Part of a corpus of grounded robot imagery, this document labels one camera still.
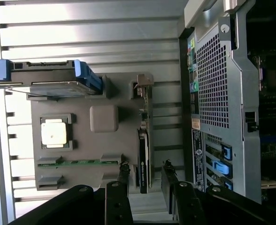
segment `ventilation grille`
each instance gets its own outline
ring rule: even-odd
[[[229,128],[226,46],[218,34],[197,51],[201,123]]]
[[[210,134],[206,134],[205,139],[215,144],[221,144],[222,142],[222,139],[220,137],[210,135]]]

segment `white chip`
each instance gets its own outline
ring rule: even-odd
[[[65,123],[42,123],[42,143],[44,145],[64,145],[67,143]]]

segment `perforated metal panel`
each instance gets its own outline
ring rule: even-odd
[[[210,142],[215,143],[215,144],[221,144],[221,142],[222,142],[222,139],[220,137],[210,135],[210,134],[206,134],[205,139],[207,141],[210,141]]]
[[[229,128],[226,46],[218,34],[197,51],[201,123]]]

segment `screw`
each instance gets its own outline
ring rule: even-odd
[[[220,192],[220,191],[221,191],[221,189],[220,189],[219,187],[214,187],[214,188],[212,188],[212,190],[213,190],[214,192]]]
[[[182,183],[180,183],[180,186],[181,186],[181,187],[186,187],[186,186],[188,186],[188,184],[187,184],[187,183],[182,182]]]
[[[87,191],[88,189],[86,187],[79,189],[80,192]]]

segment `ribbed metal wall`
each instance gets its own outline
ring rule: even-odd
[[[176,23],[187,1],[0,0],[0,57],[31,62],[80,59],[96,73],[151,73],[155,165],[159,170],[168,158],[184,179]],[[58,192],[35,190],[29,102],[14,94],[6,96],[6,104],[8,112],[15,112],[8,118],[8,132],[15,134],[9,144],[20,216]],[[165,211],[159,208],[153,207],[154,212]]]

